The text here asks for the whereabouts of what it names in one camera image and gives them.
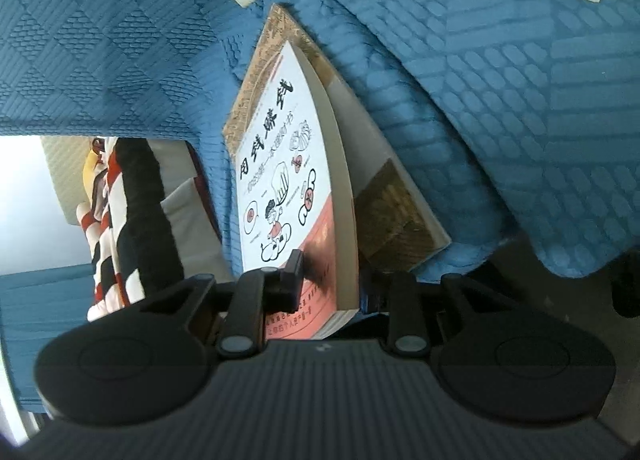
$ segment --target red white black striped cloth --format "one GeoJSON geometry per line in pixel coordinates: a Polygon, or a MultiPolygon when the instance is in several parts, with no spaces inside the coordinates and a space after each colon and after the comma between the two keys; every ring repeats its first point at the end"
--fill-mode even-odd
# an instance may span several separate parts
{"type": "Polygon", "coordinates": [[[94,265],[89,321],[194,274],[232,280],[185,142],[110,137],[93,148],[92,200],[77,212],[94,265]]]}

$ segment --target white wall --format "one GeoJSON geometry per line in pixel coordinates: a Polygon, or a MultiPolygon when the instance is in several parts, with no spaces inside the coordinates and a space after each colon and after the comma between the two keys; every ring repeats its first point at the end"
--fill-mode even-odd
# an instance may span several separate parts
{"type": "Polygon", "coordinates": [[[37,136],[0,137],[0,275],[91,262],[62,214],[37,136]]]}

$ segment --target yellow object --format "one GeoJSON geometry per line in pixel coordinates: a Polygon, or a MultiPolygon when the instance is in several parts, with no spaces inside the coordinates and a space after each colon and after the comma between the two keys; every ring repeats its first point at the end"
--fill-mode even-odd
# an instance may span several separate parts
{"type": "Polygon", "coordinates": [[[84,161],[84,167],[82,168],[82,185],[84,185],[84,191],[90,201],[94,195],[94,168],[97,162],[98,156],[93,150],[89,150],[89,154],[84,161]]]}
{"type": "Polygon", "coordinates": [[[62,213],[69,224],[78,225],[76,208],[87,200],[82,166],[91,147],[91,137],[48,135],[41,136],[40,142],[62,213]]]}

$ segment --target blue quilted blanket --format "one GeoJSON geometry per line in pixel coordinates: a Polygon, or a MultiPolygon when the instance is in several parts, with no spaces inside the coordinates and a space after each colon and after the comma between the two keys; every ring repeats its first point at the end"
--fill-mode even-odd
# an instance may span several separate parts
{"type": "Polygon", "coordinates": [[[465,272],[524,230],[583,276],[640,236],[640,0],[0,0],[0,133],[183,138],[239,272],[221,129],[271,3],[370,111],[465,272]]]}

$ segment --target cartoon illustration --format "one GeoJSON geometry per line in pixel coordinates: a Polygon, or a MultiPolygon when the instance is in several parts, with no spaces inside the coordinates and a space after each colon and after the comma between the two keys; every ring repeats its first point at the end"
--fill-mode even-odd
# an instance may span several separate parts
{"type": "Polygon", "coordinates": [[[291,151],[305,151],[309,147],[309,141],[311,140],[311,128],[306,123],[306,120],[300,122],[298,129],[291,134],[291,141],[289,142],[289,149],[291,151]]]}
{"type": "Polygon", "coordinates": [[[300,172],[300,167],[302,166],[302,155],[292,158],[291,165],[296,170],[296,173],[300,172]]]}
{"type": "Polygon", "coordinates": [[[271,187],[275,195],[275,204],[282,205],[289,193],[289,170],[284,162],[279,163],[273,171],[271,187]]]}
{"type": "Polygon", "coordinates": [[[244,234],[251,234],[251,231],[254,230],[255,221],[258,217],[258,202],[253,200],[247,208],[244,210],[244,234]]]}
{"type": "Polygon", "coordinates": [[[306,216],[308,215],[311,208],[314,206],[314,190],[316,189],[316,170],[312,169],[309,171],[309,177],[306,180],[306,190],[304,192],[304,203],[298,211],[298,221],[300,225],[304,226],[306,224],[306,216]]]}
{"type": "Polygon", "coordinates": [[[277,238],[282,230],[282,225],[280,223],[280,215],[282,214],[282,207],[276,210],[276,202],[273,200],[269,200],[267,204],[267,209],[264,212],[264,216],[267,218],[267,221],[273,226],[267,238],[277,238]]]}
{"type": "Polygon", "coordinates": [[[264,262],[277,260],[280,253],[291,239],[291,225],[284,224],[280,227],[280,233],[275,238],[270,238],[266,245],[260,244],[260,257],[264,262]]]}

